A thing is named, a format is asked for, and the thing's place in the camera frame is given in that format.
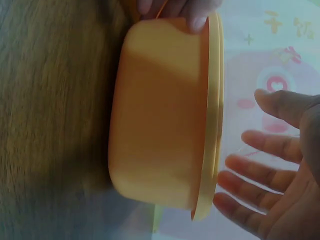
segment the palm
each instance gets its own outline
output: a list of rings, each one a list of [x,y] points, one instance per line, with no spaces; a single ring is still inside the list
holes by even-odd
[[[257,138],[263,139],[263,143],[257,143]],[[304,239],[301,236],[306,229],[304,223],[310,219],[320,222],[320,188],[302,159],[299,140],[256,131],[244,133],[243,140],[258,150],[300,164],[299,170],[276,170],[241,156],[229,156],[225,164],[231,170],[281,194],[250,184],[229,171],[222,171],[218,176],[219,185],[244,202],[267,211],[267,214],[251,211],[224,193],[217,193],[213,202],[224,215],[261,239]]]
[[[320,188],[305,160],[284,192],[270,209],[260,231],[268,240],[317,239],[320,222]]]

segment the plastic container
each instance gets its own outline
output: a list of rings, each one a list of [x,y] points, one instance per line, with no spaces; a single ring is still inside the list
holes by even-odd
[[[203,219],[215,192],[224,93],[223,30],[185,20],[141,21],[128,32],[113,99],[108,166],[123,196]]]
[[[125,197],[171,207],[164,210],[161,233],[186,240],[242,233],[250,239],[212,207],[216,173],[229,154],[296,168],[240,136],[248,129],[299,135],[262,112],[254,91],[320,93],[319,6],[316,0],[225,0],[218,10],[224,36],[215,14],[201,35],[189,34],[183,19],[144,21],[129,31],[114,94],[109,172]],[[209,216],[198,225],[186,218],[189,211],[195,220]],[[221,232],[225,224],[230,231]]]

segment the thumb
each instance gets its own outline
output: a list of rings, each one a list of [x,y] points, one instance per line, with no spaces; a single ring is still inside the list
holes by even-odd
[[[320,95],[257,90],[255,99],[264,112],[300,129],[301,152],[320,186]]]
[[[215,11],[222,2],[223,0],[189,0],[182,13],[189,29],[199,33],[205,26],[210,13]]]

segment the fingernail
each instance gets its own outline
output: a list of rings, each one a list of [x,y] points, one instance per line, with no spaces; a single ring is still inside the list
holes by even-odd
[[[196,19],[193,21],[193,29],[194,29],[196,32],[201,31],[202,28],[204,27],[204,25],[206,24],[206,21],[207,21],[207,18],[206,18],[206,17],[196,18]]]
[[[255,91],[256,94],[268,95],[270,92],[265,89],[257,89]]]

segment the yellow plastic container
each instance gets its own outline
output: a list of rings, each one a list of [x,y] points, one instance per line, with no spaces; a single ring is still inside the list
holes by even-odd
[[[200,35],[183,18],[128,32],[115,85],[108,167],[123,196],[207,216],[223,118],[224,47],[218,14]]]

